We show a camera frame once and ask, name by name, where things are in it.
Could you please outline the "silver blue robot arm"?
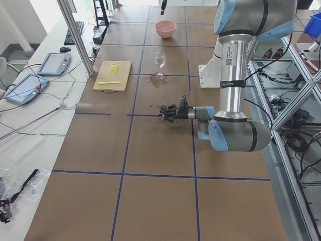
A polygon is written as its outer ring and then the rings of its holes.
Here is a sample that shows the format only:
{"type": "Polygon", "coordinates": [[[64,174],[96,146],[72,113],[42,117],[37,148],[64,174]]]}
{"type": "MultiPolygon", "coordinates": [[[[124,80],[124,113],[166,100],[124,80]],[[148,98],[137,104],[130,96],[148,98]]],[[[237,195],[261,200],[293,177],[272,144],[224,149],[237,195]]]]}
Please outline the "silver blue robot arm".
{"type": "Polygon", "coordinates": [[[216,151],[255,152],[265,148],[270,130],[249,121],[243,112],[249,43],[289,35],[294,28],[296,1],[219,1],[214,33],[221,47],[218,57],[208,63],[213,79],[219,80],[219,108],[189,106],[185,97],[179,105],[162,105],[160,115],[167,121],[195,119],[198,138],[210,141],[216,151]]]}

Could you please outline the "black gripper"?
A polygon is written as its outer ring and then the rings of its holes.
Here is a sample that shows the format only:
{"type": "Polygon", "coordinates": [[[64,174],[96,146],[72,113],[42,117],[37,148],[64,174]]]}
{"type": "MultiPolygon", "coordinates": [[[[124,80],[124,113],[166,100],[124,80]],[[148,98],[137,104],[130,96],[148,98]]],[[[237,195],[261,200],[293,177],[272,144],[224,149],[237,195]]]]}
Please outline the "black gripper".
{"type": "Polygon", "coordinates": [[[165,13],[165,9],[166,9],[166,5],[167,5],[167,0],[162,0],[162,4],[161,4],[161,15],[164,15],[165,13]]]}
{"type": "Polygon", "coordinates": [[[163,114],[163,117],[165,120],[173,123],[176,119],[188,119],[189,118],[189,108],[188,107],[176,107],[175,104],[171,104],[168,106],[167,110],[165,111],[165,113],[176,113],[174,115],[166,115],[163,114]]]}

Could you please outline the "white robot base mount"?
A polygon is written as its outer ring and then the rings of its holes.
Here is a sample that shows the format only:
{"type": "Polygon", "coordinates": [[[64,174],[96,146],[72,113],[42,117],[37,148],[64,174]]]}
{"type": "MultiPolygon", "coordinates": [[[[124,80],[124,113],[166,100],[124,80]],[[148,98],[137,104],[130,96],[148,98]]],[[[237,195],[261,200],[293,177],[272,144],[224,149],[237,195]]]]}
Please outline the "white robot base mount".
{"type": "Polygon", "coordinates": [[[221,82],[222,44],[216,41],[212,59],[206,65],[199,65],[201,88],[219,88],[221,82]]]}

